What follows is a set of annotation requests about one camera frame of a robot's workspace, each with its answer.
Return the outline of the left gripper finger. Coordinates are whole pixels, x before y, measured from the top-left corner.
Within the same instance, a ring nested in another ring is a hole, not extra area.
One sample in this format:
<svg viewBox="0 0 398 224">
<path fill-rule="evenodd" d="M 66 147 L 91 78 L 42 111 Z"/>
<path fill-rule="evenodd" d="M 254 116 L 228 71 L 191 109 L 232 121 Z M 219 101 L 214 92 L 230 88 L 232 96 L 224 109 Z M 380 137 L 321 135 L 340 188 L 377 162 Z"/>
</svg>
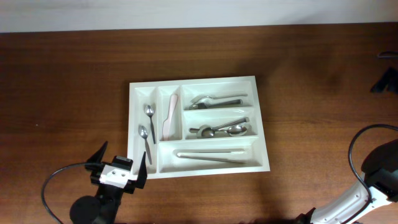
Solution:
<svg viewBox="0 0 398 224">
<path fill-rule="evenodd" d="M 136 188 L 143 189 L 146 184 L 146 180 L 147 180 L 146 152 L 144 152 L 135 183 Z"/>
<path fill-rule="evenodd" d="M 103 156 L 106 152 L 108 146 L 108 141 L 105 141 L 104 144 L 100 147 L 98 151 L 96 151 L 88 160 L 88 163 L 101 163 Z"/>
</svg>

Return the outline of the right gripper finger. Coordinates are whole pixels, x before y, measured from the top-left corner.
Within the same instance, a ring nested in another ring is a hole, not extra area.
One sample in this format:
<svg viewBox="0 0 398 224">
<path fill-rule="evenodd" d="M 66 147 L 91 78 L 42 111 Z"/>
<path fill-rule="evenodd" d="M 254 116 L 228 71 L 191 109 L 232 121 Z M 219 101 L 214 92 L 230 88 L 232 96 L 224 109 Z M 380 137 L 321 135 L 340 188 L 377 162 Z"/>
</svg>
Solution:
<svg viewBox="0 0 398 224">
<path fill-rule="evenodd" d="M 389 74 L 387 91 L 398 94 L 398 74 L 397 72 L 391 72 Z"/>
<path fill-rule="evenodd" d="M 385 73 L 383 74 L 383 76 L 372 86 L 372 88 L 370 89 L 370 92 L 373 93 L 382 93 L 384 90 L 387 91 L 387 83 L 388 83 L 388 78 L 389 78 L 389 74 L 391 72 L 395 72 L 396 70 L 392 67 L 389 67 Z"/>
</svg>

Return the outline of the small steel teaspoon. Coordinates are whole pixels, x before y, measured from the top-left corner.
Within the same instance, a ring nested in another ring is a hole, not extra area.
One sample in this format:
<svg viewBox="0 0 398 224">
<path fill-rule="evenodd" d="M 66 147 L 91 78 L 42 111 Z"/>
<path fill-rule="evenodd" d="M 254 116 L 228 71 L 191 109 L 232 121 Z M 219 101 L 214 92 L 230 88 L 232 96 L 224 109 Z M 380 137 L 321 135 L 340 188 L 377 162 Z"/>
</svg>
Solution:
<svg viewBox="0 0 398 224">
<path fill-rule="evenodd" d="M 146 150 L 146 154 L 147 154 L 147 157 L 148 157 L 148 161 L 149 161 L 149 164 L 152 165 L 153 164 L 152 155 L 151 155 L 149 143 L 147 141 L 148 132 L 147 132 L 147 129 L 143 125 L 139 125 L 139 135 L 144 140 L 145 150 Z"/>
<path fill-rule="evenodd" d="M 151 105 L 146 105 L 146 107 L 144 108 L 144 112 L 150 119 L 150 130 L 151 130 L 151 133 L 152 133 L 152 140 L 153 140 L 153 143 L 156 144 L 154 123 L 153 123 L 153 120 L 152 120 L 152 117 L 153 117 L 155 111 L 154 111 L 154 109 L 153 109 L 153 107 Z"/>
</svg>

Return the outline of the steel tablespoon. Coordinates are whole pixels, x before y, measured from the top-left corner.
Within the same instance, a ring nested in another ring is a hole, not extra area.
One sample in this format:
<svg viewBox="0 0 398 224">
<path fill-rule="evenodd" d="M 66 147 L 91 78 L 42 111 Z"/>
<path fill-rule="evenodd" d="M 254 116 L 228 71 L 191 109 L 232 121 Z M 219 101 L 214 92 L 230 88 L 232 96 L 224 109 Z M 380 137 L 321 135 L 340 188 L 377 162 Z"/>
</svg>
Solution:
<svg viewBox="0 0 398 224">
<path fill-rule="evenodd" d="M 250 119 L 248 117 L 243 117 L 215 127 L 204 126 L 197 131 L 197 138 L 213 138 L 216 133 L 226 133 L 231 137 L 243 136 L 248 131 L 243 123 L 249 121 Z"/>
<path fill-rule="evenodd" d="M 241 124 L 232 125 L 221 129 L 215 129 L 214 131 L 205 131 L 205 128 L 209 128 L 209 126 L 203 125 L 200 128 L 190 128 L 189 132 L 197 134 L 199 131 L 202 131 L 201 132 L 202 138 L 215 138 L 223 136 L 232 136 L 232 137 L 243 136 L 248 131 L 247 127 Z"/>
</svg>

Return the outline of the white plastic knife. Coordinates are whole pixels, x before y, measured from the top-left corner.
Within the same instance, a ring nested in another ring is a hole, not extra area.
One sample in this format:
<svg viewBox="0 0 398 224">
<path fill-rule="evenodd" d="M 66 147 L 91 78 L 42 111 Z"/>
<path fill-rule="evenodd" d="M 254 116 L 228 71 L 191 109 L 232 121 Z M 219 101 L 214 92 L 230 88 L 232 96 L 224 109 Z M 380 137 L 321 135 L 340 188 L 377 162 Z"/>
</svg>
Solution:
<svg viewBox="0 0 398 224">
<path fill-rule="evenodd" d="M 172 117 L 174 115 L 174 111 L 177 106 L 177 101 L 178 101 L 178 95 L 176 94 L 171 95 L 169 101 L 168 115 L 162 127 L 162 137 L 164 141 L 167 141 L 170 136 L 170 127 L 172 123 Z"/>
</svg>

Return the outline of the steel fork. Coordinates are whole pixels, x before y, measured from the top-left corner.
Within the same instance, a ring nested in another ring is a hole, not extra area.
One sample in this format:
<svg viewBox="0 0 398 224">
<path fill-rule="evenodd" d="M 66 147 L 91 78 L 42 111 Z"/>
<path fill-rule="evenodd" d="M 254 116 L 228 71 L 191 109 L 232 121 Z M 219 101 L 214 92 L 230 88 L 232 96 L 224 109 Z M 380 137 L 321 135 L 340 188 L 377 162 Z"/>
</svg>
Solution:
<svg viewBox="0 0 398 224">
<path fill-rule="evenodd" d="M 220 106 L 229 106 L 229 105 L 241 105 L 243 101 L 241 99 L 224 101 L 221 103 L 197 103 L 188 107 L 189 110 L 203 110 L 203 109 L 211 109 L 218 108 Z"/>
<path fill-rule="evenodd" d="M 200 96 L 196 96 L 195 98 L 193 98 L 190 102 L 192 104 L 196 104 L 196 103 L 200 102 L 201 100 L 206 100 L 206 99 L 219 100 L 219 99 L 234 98 L 234 97 L 239 97 L 239 96 L 246 97 L 246 96 L 248 96 L 248 94 L 247 93 L 240 93 L 240 94 L 221 95 L 221 96 L 200 95 Z"/>
</svg>

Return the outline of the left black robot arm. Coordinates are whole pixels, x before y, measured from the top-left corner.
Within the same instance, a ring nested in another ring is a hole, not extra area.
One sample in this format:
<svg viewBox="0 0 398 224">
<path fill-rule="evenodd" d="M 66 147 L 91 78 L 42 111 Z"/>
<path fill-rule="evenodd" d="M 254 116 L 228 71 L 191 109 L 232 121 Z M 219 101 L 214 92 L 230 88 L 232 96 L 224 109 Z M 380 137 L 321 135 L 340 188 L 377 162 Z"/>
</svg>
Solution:
<svg viewBox="0 0 398 224">
<path fill-rule="evenodd" d="M 142 155 L 136 180 L 130 179 L 133 160 L 114 156 L 113 160 L 103 162 L 108 143 L 104 143 L 86 162 L 85 169 L 90 171 L 91 183 L 98 186 L 94 196 L 82 196 L 70 208 L 70 220 L 73 223 L 114 223 L 124 194 L 133 194 L 143 189 L 147 180 L 146 157 Z"/>
</svg>

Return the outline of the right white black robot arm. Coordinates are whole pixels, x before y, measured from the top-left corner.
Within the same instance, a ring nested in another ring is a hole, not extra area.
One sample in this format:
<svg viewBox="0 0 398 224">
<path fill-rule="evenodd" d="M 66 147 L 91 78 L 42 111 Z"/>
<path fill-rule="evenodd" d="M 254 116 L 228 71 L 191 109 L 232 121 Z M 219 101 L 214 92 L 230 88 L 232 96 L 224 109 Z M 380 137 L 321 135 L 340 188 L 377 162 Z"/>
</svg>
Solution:
<svg viewBox="0 0 398 224">
<path fill-rule="evenodd" d="M 352 152 L 360 135 L 370 129 L 390 129 L 390 124 L 372 124 L 360 129 L 348 148 L 348 163 L 357 181 L 336 200 L 300 214 L 293 222 L 300 224 L 351 224 L 367 213 L 397 202 L 397 140 L 376 147 L 365 158 L 361 173 L 354 168 Z"/>
</svg>

